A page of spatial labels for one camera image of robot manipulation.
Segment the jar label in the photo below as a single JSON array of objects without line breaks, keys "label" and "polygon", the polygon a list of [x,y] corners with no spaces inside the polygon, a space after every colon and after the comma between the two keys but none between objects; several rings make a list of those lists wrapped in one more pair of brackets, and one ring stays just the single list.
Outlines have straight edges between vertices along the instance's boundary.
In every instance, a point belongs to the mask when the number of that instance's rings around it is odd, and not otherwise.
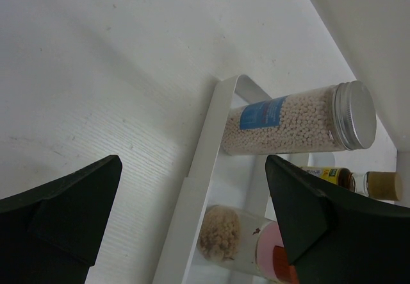
[{"label": "jar label", "polygon": [[282,104],[287,96],[248,105],[241,114],[241,130],[278,127]]},{"label": "jar label", "polygon": [[335,169],[334,167],[301,167],[301,169],[323,180],[330,181],[335,185],[338,184],[338,173],[340,169]]}]

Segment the cork stopper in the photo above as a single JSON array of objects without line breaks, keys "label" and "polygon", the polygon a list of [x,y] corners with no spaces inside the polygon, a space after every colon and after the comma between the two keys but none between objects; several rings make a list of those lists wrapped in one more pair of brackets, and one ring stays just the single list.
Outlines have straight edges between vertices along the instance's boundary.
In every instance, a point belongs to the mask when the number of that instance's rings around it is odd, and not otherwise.
[{"label": "cork stopper", "polygon": [[395,172],[369,172],[367,189],[372,199],[399,201],[403,195],[402,179]]}]

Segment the clear plastic container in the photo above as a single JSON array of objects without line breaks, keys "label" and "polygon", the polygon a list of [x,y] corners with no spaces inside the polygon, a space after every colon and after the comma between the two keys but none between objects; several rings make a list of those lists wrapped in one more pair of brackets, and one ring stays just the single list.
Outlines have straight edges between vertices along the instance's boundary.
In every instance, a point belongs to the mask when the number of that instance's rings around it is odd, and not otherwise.
[{"label": "clear plastic container", "polygon": [[366,149],[375,133],[372,97],[354,81],[232,109],[222,147],[230,155]]},{"label": "clear plastic container", "polygon": [[277,280],[274,248],[283,247],[276,222],[228,206],[208,210],[199,233],[202,255],[221,267]]}]

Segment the glass jar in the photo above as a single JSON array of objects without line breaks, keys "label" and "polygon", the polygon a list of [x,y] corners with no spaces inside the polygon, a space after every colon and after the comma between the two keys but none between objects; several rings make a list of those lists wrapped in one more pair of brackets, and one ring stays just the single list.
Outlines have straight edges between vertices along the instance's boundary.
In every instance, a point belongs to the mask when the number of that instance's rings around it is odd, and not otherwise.
[{"label": "glass jar", "polygon": [[268,280],[277,280],[275,246],[283,247],[275,221],[221,205],[205,214],[198,238],[198,248],[205,259]]},{"label": "glass jar", "polygon": [[396,172],[353,173],[356,192],[372,199],[400,201],[403,196],[403,183]]},{"label": "glass jar", "polygon": [[372,97],[359,81],[232,109],[222,147],[230,155],[312,153],[369,148]]}]

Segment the white metal spice rack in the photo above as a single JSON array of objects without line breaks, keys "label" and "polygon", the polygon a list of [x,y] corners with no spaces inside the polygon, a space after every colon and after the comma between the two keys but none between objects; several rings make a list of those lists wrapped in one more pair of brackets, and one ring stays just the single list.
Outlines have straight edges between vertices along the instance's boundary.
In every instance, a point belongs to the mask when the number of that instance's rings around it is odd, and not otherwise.
[{"label": "white metal spice rack", "polygon": [[[267,156],[229,156],[220,143],[231,108],[271,99],[248,76],[215,87],[188,177],[184,179],[154,277],[154,284],[267,283],[205,261],[197,239],[207,206],[223,204],[275,219],[265,176]],[[284,155],[307,165],[308,154]]]}]

